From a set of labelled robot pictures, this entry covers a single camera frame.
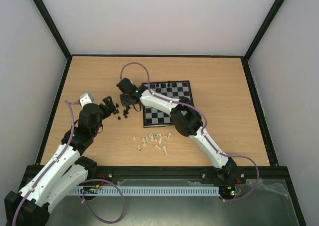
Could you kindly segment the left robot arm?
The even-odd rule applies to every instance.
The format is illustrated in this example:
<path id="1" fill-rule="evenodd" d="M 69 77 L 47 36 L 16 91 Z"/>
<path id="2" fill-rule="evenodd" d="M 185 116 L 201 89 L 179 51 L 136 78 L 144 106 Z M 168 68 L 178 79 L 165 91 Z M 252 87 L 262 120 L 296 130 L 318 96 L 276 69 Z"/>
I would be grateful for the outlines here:
<path id="1" fill-rule="evenodd" d="M 82 110 L 78 120 L 61 140 L 47 164 L 17 193 L 11 191 L 4 199 L 7 224 L 10 226 L 44 226 L 60 201 L 76 185 L 96 175 L 97 163 L 83 156 L 103 128 L 102 121 L 116 107 L 110 96 L 99 105 L 89 93 L 78 104 Z"/>

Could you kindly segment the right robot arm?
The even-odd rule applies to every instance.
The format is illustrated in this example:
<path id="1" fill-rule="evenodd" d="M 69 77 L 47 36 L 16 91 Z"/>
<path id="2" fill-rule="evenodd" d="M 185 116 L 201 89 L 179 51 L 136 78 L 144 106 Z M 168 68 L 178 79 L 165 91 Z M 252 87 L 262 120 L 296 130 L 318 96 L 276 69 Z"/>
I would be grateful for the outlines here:
<path id="1" fill-rule="evenodd" d="M 162 95 L 152 90 L 149 85 L 137 87 L 128 78 L 121 79 L 117 88 L 122 92 L 120 94 L 122 105 L 139 104 L 170 115 L 177 132 L 193 139 L 206 153 L 221 181 L 226 183 L 235 176 L 237 168 L 235 161 L 209 135 L 205 129 L 206 118 L 201 116 L 201 112 L 192 105 L 190 99 L 186 97 L 174 99 Z"/>

